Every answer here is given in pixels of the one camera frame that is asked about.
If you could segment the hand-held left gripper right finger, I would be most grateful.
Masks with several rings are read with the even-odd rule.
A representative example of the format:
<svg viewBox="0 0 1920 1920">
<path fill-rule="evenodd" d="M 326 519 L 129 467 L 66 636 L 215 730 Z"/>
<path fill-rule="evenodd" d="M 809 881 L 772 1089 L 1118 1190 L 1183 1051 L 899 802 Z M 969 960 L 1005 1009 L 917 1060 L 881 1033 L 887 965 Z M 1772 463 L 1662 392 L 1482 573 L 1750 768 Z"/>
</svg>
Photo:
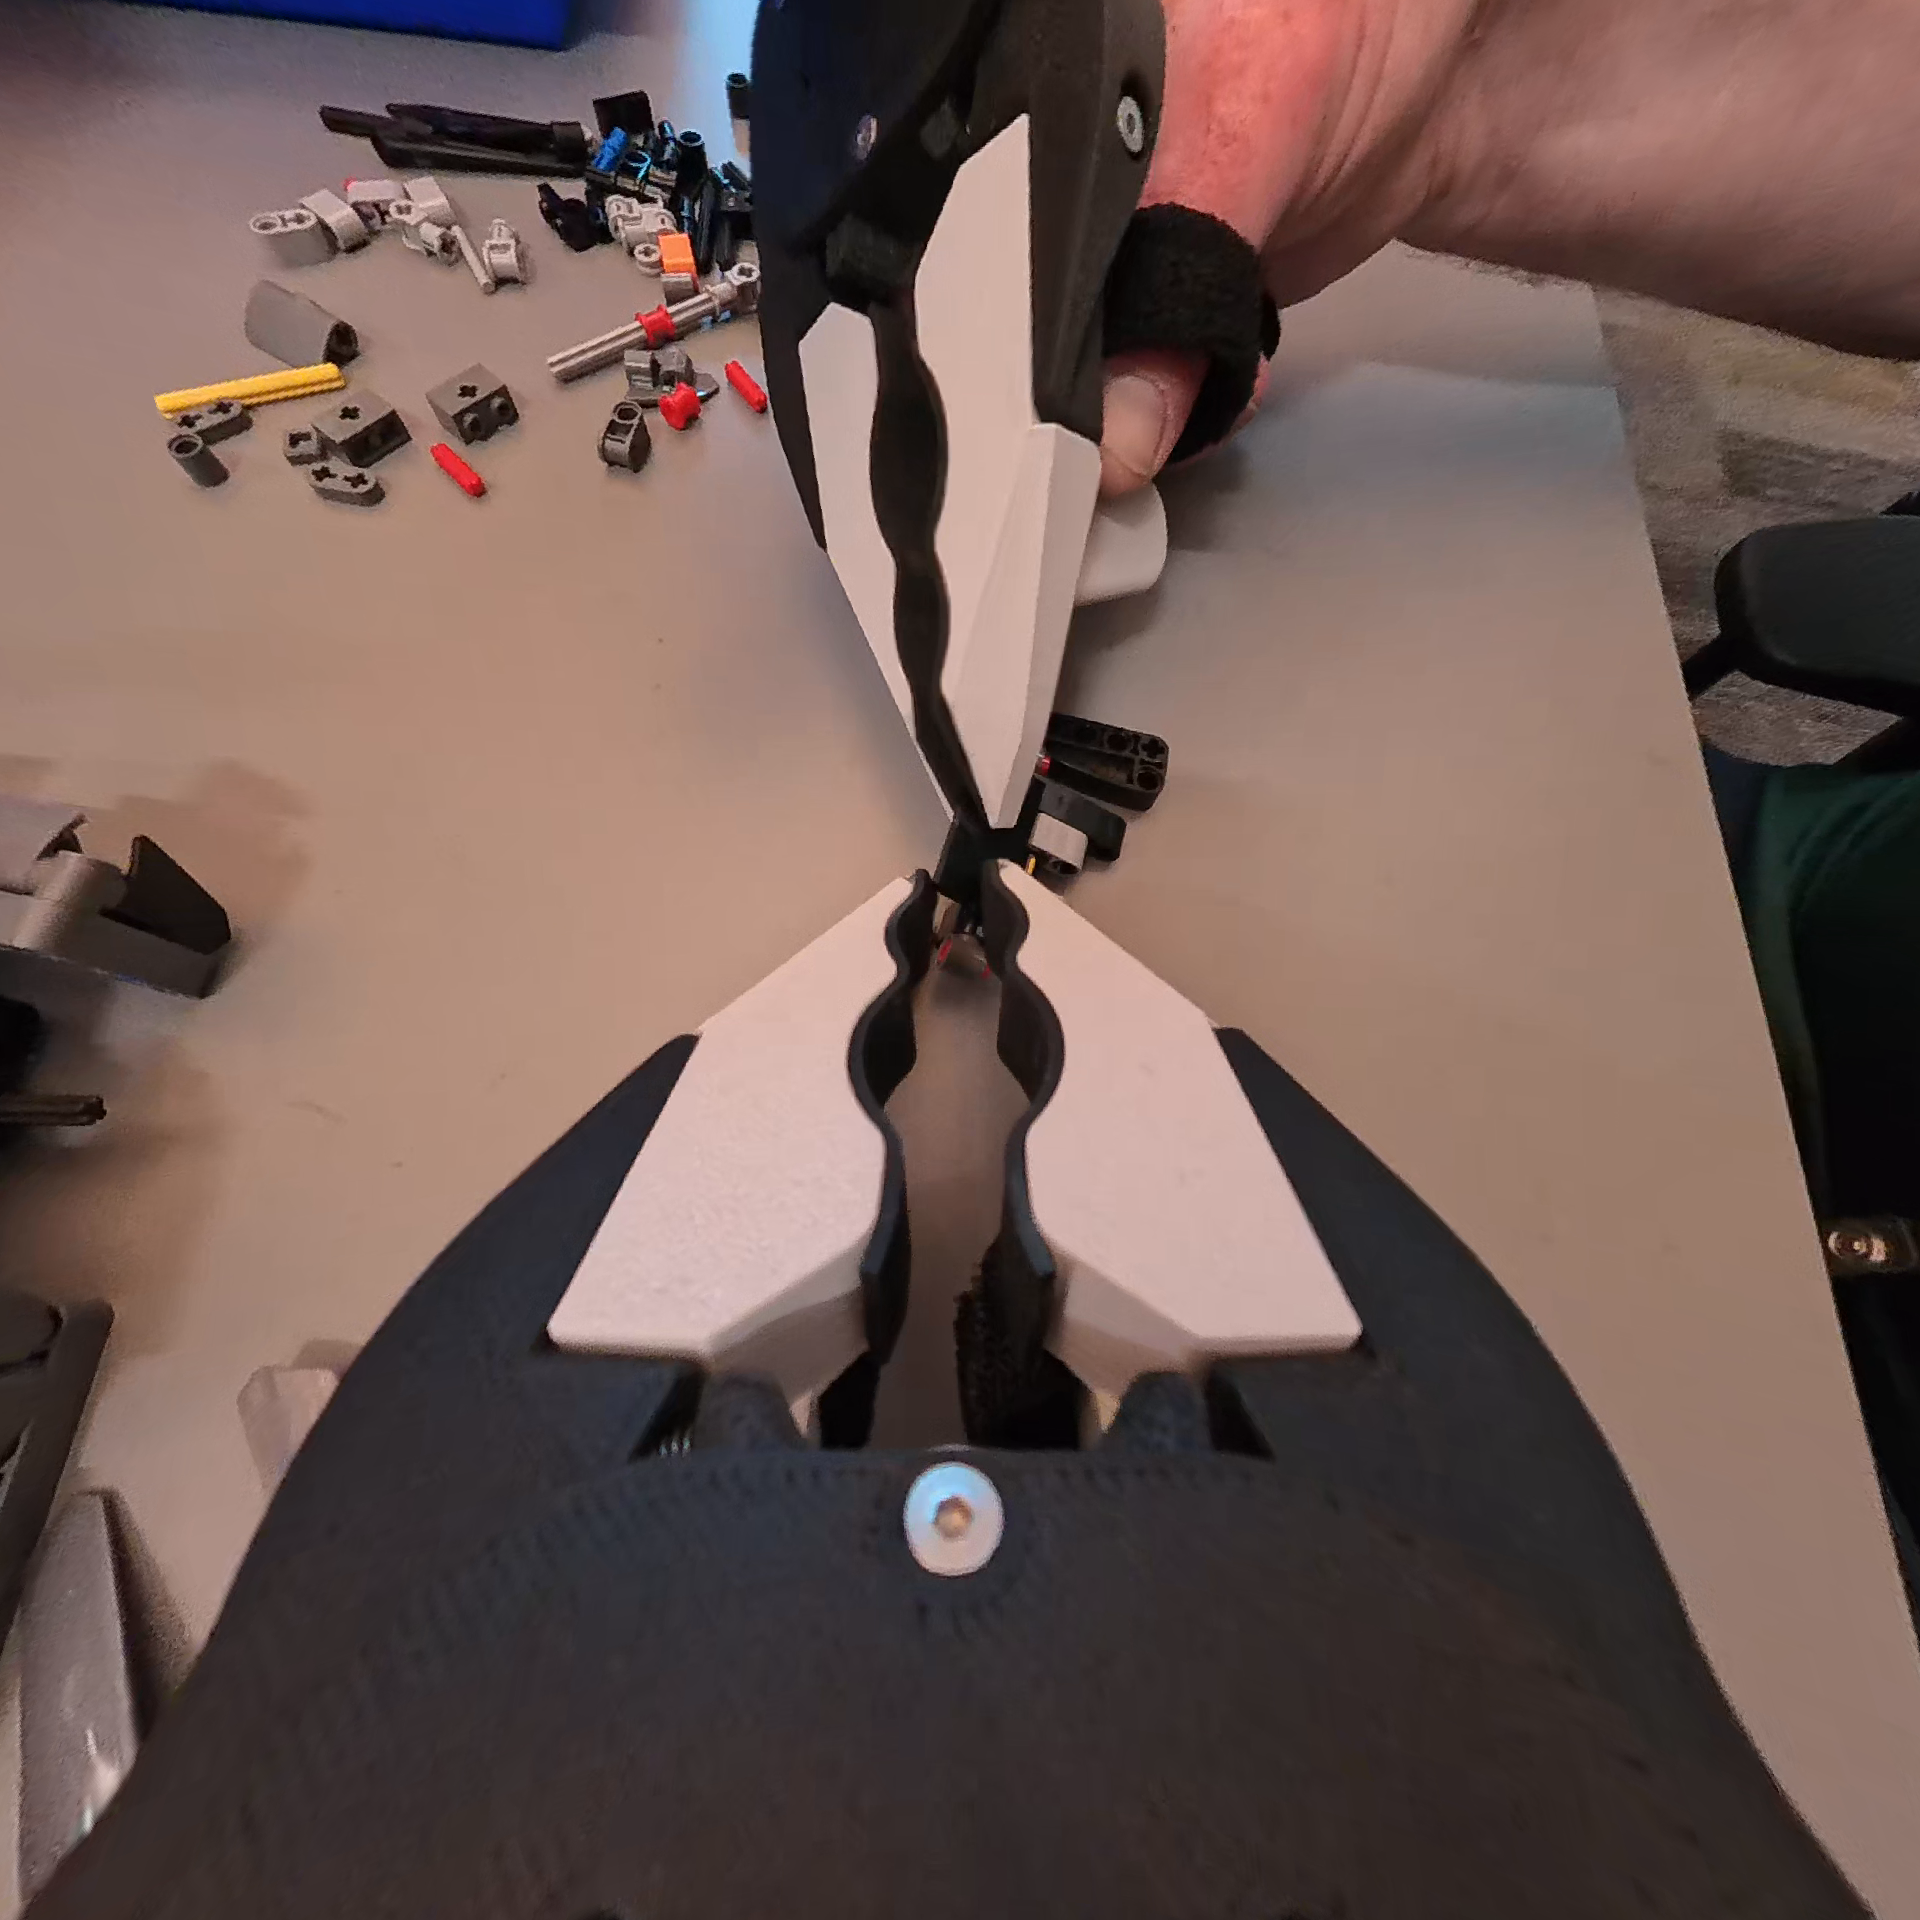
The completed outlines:
<svg viewBox="0 0 1920 1920">
<path fill-rule="evenodd" d="M 1360 1313 L 1223 1028 L 1024 867 L 983 881 L 1002 1057 L 1030 1089 L 1015 1221 L 1047 1256 L 1040 1330 L 1072 1372 L 1342 1353 Z"/>
</svg>

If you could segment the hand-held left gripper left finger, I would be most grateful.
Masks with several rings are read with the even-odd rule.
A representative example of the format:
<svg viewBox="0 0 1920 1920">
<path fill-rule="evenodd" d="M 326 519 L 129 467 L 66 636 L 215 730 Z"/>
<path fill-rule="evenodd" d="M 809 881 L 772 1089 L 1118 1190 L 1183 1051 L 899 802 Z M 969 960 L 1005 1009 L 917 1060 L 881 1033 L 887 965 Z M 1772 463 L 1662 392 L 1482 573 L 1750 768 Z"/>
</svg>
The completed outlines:
<svg viewBox="0 0 1920 1920">
<path fill-rule="evenodd" d="M 848 1372 L 903 1324 L 903 1142 L 931 877 L 903 877 L 701 1021 L 549 1338 L 713 1372 Z"/>
</svg>

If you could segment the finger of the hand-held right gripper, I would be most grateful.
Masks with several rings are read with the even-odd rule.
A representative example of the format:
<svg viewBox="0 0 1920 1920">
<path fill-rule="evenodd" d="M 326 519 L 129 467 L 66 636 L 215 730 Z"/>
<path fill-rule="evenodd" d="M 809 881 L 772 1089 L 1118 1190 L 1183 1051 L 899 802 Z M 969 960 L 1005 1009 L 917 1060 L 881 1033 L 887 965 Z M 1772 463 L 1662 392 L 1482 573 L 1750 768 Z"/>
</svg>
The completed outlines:
<svg viewBox="0 0 1920 1920">
<path fill-rule="evenodd" d="M 947 187 L 907 290 L 907 337 L 938 409 L 931 573 L 899 604 L 947 720 L 947 803 L 974 790 L 1011 830 L 1058 686 L 1092 535 L 1099 449 L 1033 395 L 1033 109 Z"/>
<path fill-rule="evenodd" d="M 960 636 L 941 555 L 947 406 L 917 297 L 829 299 L 798 347 L 819 538 L 947 819 L 967 815 L 967 744 L 943 686 Z"/>
</svg>

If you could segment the black lego frame assembly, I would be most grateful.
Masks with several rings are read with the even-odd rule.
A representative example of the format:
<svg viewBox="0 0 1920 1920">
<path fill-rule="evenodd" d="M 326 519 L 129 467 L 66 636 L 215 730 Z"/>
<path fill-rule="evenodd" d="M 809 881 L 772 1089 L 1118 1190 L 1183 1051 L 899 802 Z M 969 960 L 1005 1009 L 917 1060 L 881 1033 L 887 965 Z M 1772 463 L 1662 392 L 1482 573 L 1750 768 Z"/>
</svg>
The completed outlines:
<svg viewBox="0 0 1920 1920">
<path fill-rule="evenodd" d="M 1117 860 L 1123 837 L 1127 823 L 1117 806 L 1071 784 L 1047 780 L 1047 768 L 1030 780 L 1025 803 L 1011 830 L 998 830 L 980 842 L 969 830 L 955 824 L 938 865 L 941 912 L 935 921 L 935 965 L 988 971 L 980 867 L 990 854 L 1024 865 L 1024 872 L 1039 879 L 1072 879 L 1092 860 Z"/>
</svg>

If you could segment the black curved lego beam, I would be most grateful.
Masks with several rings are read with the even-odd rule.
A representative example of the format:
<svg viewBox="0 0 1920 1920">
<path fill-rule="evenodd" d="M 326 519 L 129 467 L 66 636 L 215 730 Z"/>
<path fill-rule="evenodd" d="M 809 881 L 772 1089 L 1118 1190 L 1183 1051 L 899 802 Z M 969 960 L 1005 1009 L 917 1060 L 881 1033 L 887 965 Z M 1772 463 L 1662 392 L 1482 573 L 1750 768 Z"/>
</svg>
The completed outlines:
<svg viewBox="0 0 1920 1920">
<path fill-rule="evenodd" d="M 1158 732 L 1054 711 L 1046 730 L 1046 780 L 1118 812 L 1158 803 L 1168 748 Z"/>
</svg>

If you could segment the pile of loose lego pieces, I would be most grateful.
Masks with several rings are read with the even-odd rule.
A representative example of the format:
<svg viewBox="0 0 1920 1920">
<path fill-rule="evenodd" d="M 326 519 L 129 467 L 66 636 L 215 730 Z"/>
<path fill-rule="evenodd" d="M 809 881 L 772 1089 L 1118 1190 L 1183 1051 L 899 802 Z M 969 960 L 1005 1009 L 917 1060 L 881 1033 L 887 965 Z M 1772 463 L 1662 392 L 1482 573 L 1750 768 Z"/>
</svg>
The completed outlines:
<svg viewBox="0 0 1920 1920">
<path fill-rule="evenodd" d="M 726 102 L 729 156 L 713 153 L 701 129 L 655 114 L 645 89 L 598 96 L 586 121 L 446 102 L 322 106 L 322 129 L 365 140 L 383 171 L 252 214 L 247 227 L 277 274 L 247 290 L 242 337 L 272 370 L 161 392 L 154 406 L 167 426 L 173 459 L 196 487 L 223 487 L 225 439 L 252 427 L 260 406 L 316 400 L 312 418 L 282 426 L 282 459 L 322 501 L 383 501 L 381 463 L 415 432 L 397 402 L 357 374 L 362 332 L 302 290 L 292 272 L 393 239 L 406 256 L 466 272 L 482 297 L 527 290 L 533 251 L 524 227 L 501 214 L 468 220 L 452 179 L 531 183 L 539 227 L 564 255 L 620 255 L 655 297 L 633 319 L 544 361 L 563 389 L 600 370 L 620 374 L 593 436 L 607 473 L 645 473 L 655 426 L 694 427 L 724 389 L 764 415 L 768 392 L 745 361 L 729 357 L 716 374 L 692 357 L 701 332 L 753 319 L 761 299 L 747 73 L 726 78 Z"/>
</svg>

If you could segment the partly built lego car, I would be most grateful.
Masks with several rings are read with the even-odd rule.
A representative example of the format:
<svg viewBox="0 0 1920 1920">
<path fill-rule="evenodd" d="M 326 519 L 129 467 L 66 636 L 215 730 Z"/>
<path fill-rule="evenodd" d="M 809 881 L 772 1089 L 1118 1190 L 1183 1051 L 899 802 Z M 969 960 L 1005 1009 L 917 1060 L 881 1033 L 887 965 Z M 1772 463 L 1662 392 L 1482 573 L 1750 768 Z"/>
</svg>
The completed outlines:
<svg viewBox="0 0 1920 1920">
<path fill-rule="evenodd" d="M 225 909 L 152 837 L 122 865 L 83 850 L 83 812 L 4 797 L 4 953 L 204 998 L 225 965 Z M 4 1285 L 4 1635 L 55 1512 L 115 1313 Z"/>
</svg>

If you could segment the person's right hand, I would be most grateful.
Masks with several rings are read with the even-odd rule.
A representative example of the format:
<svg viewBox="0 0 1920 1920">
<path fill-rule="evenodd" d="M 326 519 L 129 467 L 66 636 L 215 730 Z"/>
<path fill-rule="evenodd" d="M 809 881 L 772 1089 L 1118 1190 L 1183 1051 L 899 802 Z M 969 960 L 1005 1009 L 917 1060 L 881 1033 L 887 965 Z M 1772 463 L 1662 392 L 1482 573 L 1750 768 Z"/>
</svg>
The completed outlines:
<svg viewBox="0 0 1920 1920">
<path fill-rule="evenodd" d="M 1166 89 L 1140 204 L 1254 251 L 1295 308 L 1387 241 L 1447 251 L 1494 4 L 1166 4 Z"/>
</svg>

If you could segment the blue storage bin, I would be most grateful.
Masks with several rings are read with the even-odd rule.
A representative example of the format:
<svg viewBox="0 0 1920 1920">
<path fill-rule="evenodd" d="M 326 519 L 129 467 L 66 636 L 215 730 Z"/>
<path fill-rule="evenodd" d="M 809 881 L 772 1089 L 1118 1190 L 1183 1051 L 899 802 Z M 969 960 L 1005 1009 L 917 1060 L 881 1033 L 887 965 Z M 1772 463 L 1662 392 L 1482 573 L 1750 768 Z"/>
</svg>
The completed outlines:
<svg viewBox="0 0 1920 1920">
<path fill-rule="evenodd" d="M 279 17 L 466 44 L 563 51 L 583 4 L 167 4 L 174 10 Z"/>
</svg>

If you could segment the black office chair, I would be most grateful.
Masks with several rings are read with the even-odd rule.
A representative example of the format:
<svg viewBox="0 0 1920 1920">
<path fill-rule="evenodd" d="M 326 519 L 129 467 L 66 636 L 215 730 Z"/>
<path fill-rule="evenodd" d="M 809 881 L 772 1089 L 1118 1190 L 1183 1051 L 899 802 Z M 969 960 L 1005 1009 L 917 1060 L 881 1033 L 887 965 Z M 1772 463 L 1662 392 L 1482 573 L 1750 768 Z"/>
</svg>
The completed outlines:
<svg viewBox="0 0 1920 1920">
<path fill-rule="evenodd" d="M 1757 529 L 1717 561 L 1713 600 L 1717 636 L 1682 668 L 1690 701 L 1745 674 L 1916 730 L 1916 513 Z"/>
</svg>

